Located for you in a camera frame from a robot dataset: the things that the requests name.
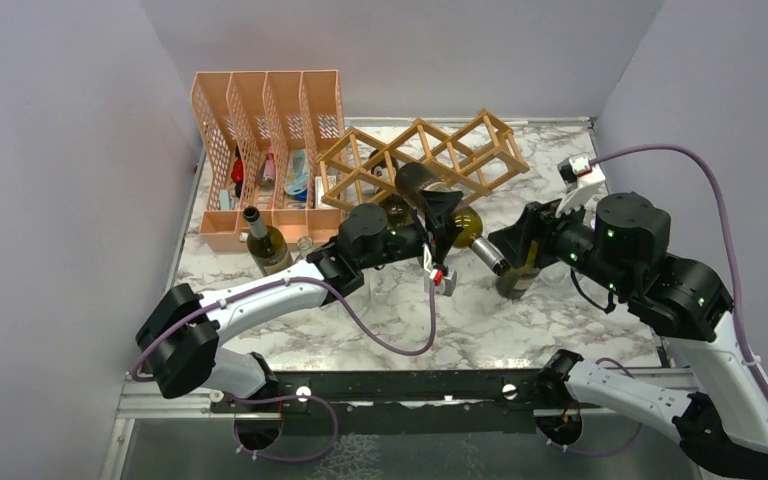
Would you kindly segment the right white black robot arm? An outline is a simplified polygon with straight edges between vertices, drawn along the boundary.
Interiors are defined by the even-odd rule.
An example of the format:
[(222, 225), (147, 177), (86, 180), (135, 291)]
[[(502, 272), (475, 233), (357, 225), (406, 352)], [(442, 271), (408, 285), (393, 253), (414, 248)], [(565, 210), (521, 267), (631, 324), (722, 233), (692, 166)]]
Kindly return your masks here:
[(619, 375), (561, 349), (539, 371), (539, 398), (611, 409), (676, 442), (722, 477), (768, 479), (768, 402), (741, 356), (735, 303), (708, 265), (671, 254), (670, 215), (636, 193), (611, 194), (587, 226), (557, 202), (527, 205), (490, 235), (514, 266), (562, 262), (612, 294), (687, 361), (700, 383), (680, 393)]

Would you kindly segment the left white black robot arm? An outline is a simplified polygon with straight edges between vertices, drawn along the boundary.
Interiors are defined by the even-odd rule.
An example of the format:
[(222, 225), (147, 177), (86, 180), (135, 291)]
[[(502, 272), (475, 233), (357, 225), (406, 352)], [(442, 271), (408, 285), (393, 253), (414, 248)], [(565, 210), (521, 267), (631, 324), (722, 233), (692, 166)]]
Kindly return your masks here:
[(131, 379), (155, 382), (166, 399), (206, 386), (237, 396), (250, 410), (266, 408), (275, 380), (265, 360), (256, 353), (222, 353), (221, 346), (283, 315), (345, 304), (363, 286), (365, 270), (411, 258), (423, 262), (428, 296), (450, 295), (457, 276), (445, 259), (460, 232), (451, 215), (462, 196), (422, 191), (422, 211), (397, 228), (389, 227), (379, 205), (361, 204), (325, 245), (284, 270), (225, 290), (171, 288), (136, 334), (140, 355)]

